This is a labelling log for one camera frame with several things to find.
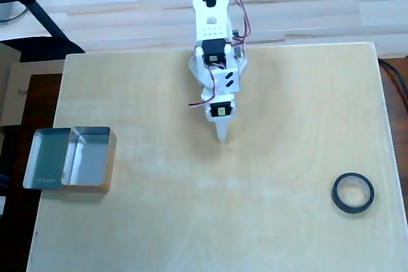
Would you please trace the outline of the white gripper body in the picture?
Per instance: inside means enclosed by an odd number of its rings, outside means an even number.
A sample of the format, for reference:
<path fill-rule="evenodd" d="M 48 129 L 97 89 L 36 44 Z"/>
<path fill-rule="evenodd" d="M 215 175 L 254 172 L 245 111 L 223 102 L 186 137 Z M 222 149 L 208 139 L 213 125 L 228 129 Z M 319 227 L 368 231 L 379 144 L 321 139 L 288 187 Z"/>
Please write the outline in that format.
<path fill-rule="evenodd" d="M 209 122 L 230 120 L 235 116 L 237 108 L 235 106 L 234 94 L 219 94 L 204 105 L 205 115 Z"/>

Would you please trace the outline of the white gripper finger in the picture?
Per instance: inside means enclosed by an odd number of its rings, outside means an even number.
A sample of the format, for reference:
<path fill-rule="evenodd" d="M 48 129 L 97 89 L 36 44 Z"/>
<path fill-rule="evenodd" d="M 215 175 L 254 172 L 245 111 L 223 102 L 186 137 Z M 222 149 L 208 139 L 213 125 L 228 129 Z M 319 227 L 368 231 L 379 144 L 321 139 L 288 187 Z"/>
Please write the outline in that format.
<path fill-rule="evenodd" d="M 221 143 L 225 142 L 228 132 L 228 120 L 215 121 L 215 128 L 219 141 Z"/>

